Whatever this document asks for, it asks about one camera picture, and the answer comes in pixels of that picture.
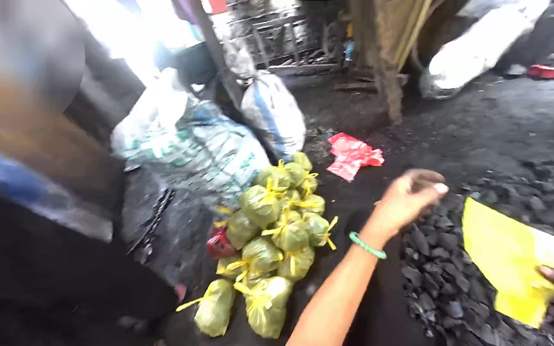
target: blue stripe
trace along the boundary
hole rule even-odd
[[[279,159],[282,159],[286,155],[286,146],[283,144],[283,138],[281,137],[281,133],[279,133],[279,129],[277,128],[277,124],[275,123],[273,113],[268,109],[268,107],[266,106],[266,102],[264,102],[264,99],[260,95],[260,88],[259,88],[258,82],[260,81],[259,80],[256,81],[256,90],[254,90],[254,99],[256,100],[256,105],[260,110],[260,114],[262,114],[264,122],[268,124],[268,131],[274,135],[274,140],[275,140],[274,149],[277,152],[281,153],[279,155]]]

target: red plastic bag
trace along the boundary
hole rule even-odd
[[[226,236],[226,227],[213,227],[211,239],[206,242],[206,250],[214,259],[224,258],[226,256],[236,255],[236,249]]]
[[[360,167],[381,166],[384,163],[380,149],[373,150],[365,142],[343,132],[328,138],[328,142],[332,145],[331,153],[335,155],[335,162],[327,170],[348,182],[354,180]]]

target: green plastic bag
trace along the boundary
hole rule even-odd
[[[277,167],[271,166],[258,173],[254,179],[254,184],[266,187],[268,184],[268,178],[273,180],[273,183],[275,184],[274,189],[277,191],[284,191],[292,184],[290,174],[284,168],[283,160],[279,160],[279,165]]]
[[[315,252],[312,248],[306,247],[295,252],[286,252],[281,261],[277,275],[292,282],[303,279],[313,264]]]
[[[251,329],[261,337],[278,339],[286,322],[286,304],[292,282],[280,276],[260,280],[250,289],[241,283],[235,288],[245,295],[245,311]]]
[[[318,188],[317,173],[306,174],[303,182],[297,187],[301,197],[306,197],[315,192]]]
[[[296,206],[300,208],[300,213],[304,214],[306,212],[314,212],[318,215],[324,214],[324,209],[326,207],[326,201],[324,198],[321,198],[317,194],[310,194],[307,197],[303,198],[300,202],[295,203]]]
[[[286,165],[283,166],[283,169],[285,169],[290,176],[290,188],[295,188],[298,185],[303,184],[306,172],[301,165],[296,162],[290,162],[286,163]]]
[[[270,235],[278,248],[292,252],[309,246],[309,234],[305,231],[303,218],[296,211],[285,208],[276,228],[262,231],[262,235]]]
[[[242,248],[241,261],[249,265],[249,271],[268,273],[279,268],[283,254],[270,240],[259,237],[251,240]],[[228,265],[228,269],[234,269],[239,263]]]
[[[263,230],[272,222],[277,221],[281,212],[276,198],[278,193],[273,190],[271,178],[268,179],[267,187],[251,186],[238,199],[243,213]]]
[[[220,259],[217,262],[217,271],[215,272],[218,275],[227,277],[228,279],[233,279],[240,281],[248,271],[249,266],[245,263],[236,268],[228,269],[228,265],[232,263],[240,262],[240,257],[237,256],[226,256]]]
[[[305,153],[298,152],[293,155],[292,161],[296,162],[297,164],[301,165],[304,170],[307,172],[311,172],[313,169],[312,161],[309,161],[309,158]]]
[[[306,224],[305,230],[309,234],[309,245],[311,246],[324,246],[328,244],[331,249],[336,250],[337,247],[331,241],[331,229],[335,226],[339,217],[335,216],[332,222],[319,216],[314,212],[306,212],[303,214],[303,221]]]
[[[226,236],[228,240],[230,240],[230,243],[232,243],[232,246],[240,250],[248,241],[253,239],[259,231],[260,227],[253,223],[242,210],[239,210],[230,217]]]
[[[199,303],[194,322],[202,333],[216,337],[226,334],[234,301],[232,283],[226,279],[217,279],[211,282],[202,298],[181,305],[177,312]]]
[[[277,197],[279,202],[279,209],[283,212],[283,209],[288,207],[290,210],[296,210],[295,203],[300,202],[300,193],[295,189],[287,190],[284,194]]]

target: tied plastic bag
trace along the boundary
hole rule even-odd
[[[233,279],[235,281],[242,280],[248,273],[249,266],[247,266],[247,264],[243,264],[236,268],[228,269],[228,265],[239,262],[240,260],[241,258],[237,256],[227,256],[220,259],[217,262],[217,271],[215,273],[218,275],[225,276],[228,279]]]
[[[241,261],[231,263],[227,266],[228,270],[233,270],[244,264],[249,265],[249,271],[268,273],[277,270],[279,263],[283,259],[283,254],[279,249],[262,237],[251,240],[249,244],[242,248]]]
[[[177,312],[199,303],[194,322],[200,331],[211,337],[226,334],[230,310],[235,301],[235,290],[226,279],[217,279],[209,285],[204,296],[177,308]]]
[[[214,235],[206,242],[206,250],[211,257],[220,259],[222,257],[236,255],[236,249],[230,244],[225,227],[213,227],[211,234]]]
[[[281,78],[258,71],[241,102],[245,123],[278,159],[290,161],[305,143],[305,120]]]
[[[277,275],[292,282],[303,279],[312,266],[314,259],[315,252],[308,246],[298,251],[286,252],[277,270]]]
[[[318,215],[324,214],[326,201],[317,194],[310,194],[303,198],[300,202],[295,203],[300,208],[300,213],[314,212]]]
[[[268,178],[266,188],[254,185],[239,197],[241,210],[263,230],[279,218],[278,193],[273,189],[273,179]]]
[[[271,166],[261,171],[254,179],[254,184],[266,187],[269,178],[275,183],[274,189],[276,191],[284,191],[292,185],[290,174],[284,169],[283,160],[279,160],[277,167]]]
[[[253,223],[242,210],[239,210],[230,217],[230,224],[226,230],[226,235],[230,243],[232,243],[232,246],[240,250],[248,241],[253,239],[259,231],[260,227]]]
[[[312,161],[309,161],[309,158],[305,153],[298,152],[292,157],[292,161],[299,164],[307,172],[311,172],[313,169]]]
[[[309,245],[320,247],[328,244],[332,250],[336,250],[337,247],[330,238],[330,231],[335,227],[338,219],[339,217],[335,216],[329,224],[325,218],[314,212],[304,213],[303,221],[306,224],[305,230],[309,234]]]
[[[292,282],[280,276],[260,280],[250,289],[241,283],[235,288],[245,295],[245,311],[251,329],[261,337],[277,339],[286,322],[286,303]]]
[[[318,188],[318,181],[315,178],[317,176],[317,173],[305,172],[305,179],[298,186],[301,197],[304,198],[305,196],[315,192],[315,190]]]
[[[285,169],[290,176],[290,188],[296,188],[300,184],[303,184],[306,177],[306,172],[303,166],[297,164],[296,162],[290,162],[286,163],[283,166],[283,169]]]
[[[270,235],[278,248],[292,252],[309,246],[309,234],[305,231],[305,223],[296,211],[285,208],[276,226],[273,230],[262,231],[262,235]]]

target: yellow plastic bag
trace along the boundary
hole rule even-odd
[[[253,223],[242,210],[239,210],[230,217],[226,236],[228,240],[230,240],[232,246],[240,250],[248,241],[253,239],[258,232],[260,232],[260,227]]]
[[[267,187],[269,178],[273,180],[274,189],[277,191],[285,191],[292,184],[290,174],[284,168],[283,160],[279,160],[279,165],[277,165],[277,167],[271,166],[261,171],[255,177],[254,184]]]
[[[328,244],[332,250],[336,250],[337,247],[331,241],[330,231],[339,220],[339,217],[335,216],[332,222],[328,221],[315,214],[314,212],[306,212],[303,214],[303,221],[306,224],[305,230],[309,234],[309,245],[311,246],[324,246]]]
[[[262,235],[270,235],[278,248],[292,252],[309,246],[309,234],[305,230],[305,223],[296,211],[285,208],[275,225],[275,229],[264,230]]]
[[[278,192],[273,189],[273,179],[268,178],[266,188],[254,185],[245,190],[238,199],[241,210],[258,227],[266,226],[279,219]]]
[[[295,252],[286,252],[277,270],[277,275],[292,282],[303,279],[312,266],[314,259],[315,252],[309,247]]]
[[[326,201],[317,194],[309,194],[304,197],[300,202],[294,203],[294,205],[300,208],[300,213],[314,212],[320,216],[324,214],[326,207]]]
[[[305,153],[298,152],[294,154],[292,157],[292,161],[299,164],[307,172],[311,172],[313,169],[312,161],[309,161],[309,158],[307,157],[307,155],[305,155]]]
[[[183,304],[176,311],[199,303],[194,322],[202,333],[216,337],[226,334],[234,301],[235,290],[232,283],[226,279],[217,279],[211,282],[202,298]]]
[[[261,337],[278,339],[286,322],[286,303],[292,282],[280,276],[262,279],[250,289],[241,283],[235,288],[245,295],[245,311],[251,329]]]

